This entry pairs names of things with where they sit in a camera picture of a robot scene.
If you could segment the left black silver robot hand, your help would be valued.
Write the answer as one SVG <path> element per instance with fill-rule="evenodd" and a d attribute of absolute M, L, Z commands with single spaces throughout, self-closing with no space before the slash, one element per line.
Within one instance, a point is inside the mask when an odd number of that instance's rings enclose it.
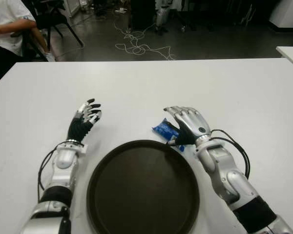
<path fill-rule="evenodd" d="M 101 119 L 100 104 L 95 99 L 85 101 L 76 111 L 68 128 L 66 140 L 81 143 L 93 125 Z"/>

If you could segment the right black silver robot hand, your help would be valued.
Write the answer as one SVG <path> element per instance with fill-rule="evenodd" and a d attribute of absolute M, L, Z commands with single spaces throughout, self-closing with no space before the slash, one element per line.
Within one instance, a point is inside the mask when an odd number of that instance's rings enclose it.
<path fill-rule="evenodd" d="M 203 116 L 192 107 L 171 106 L 164 108 L 179 125 L 179 135 L 167 142 L 169 146 L 199 145 L 204 138 L 210 137 L 210 127 Z"/>

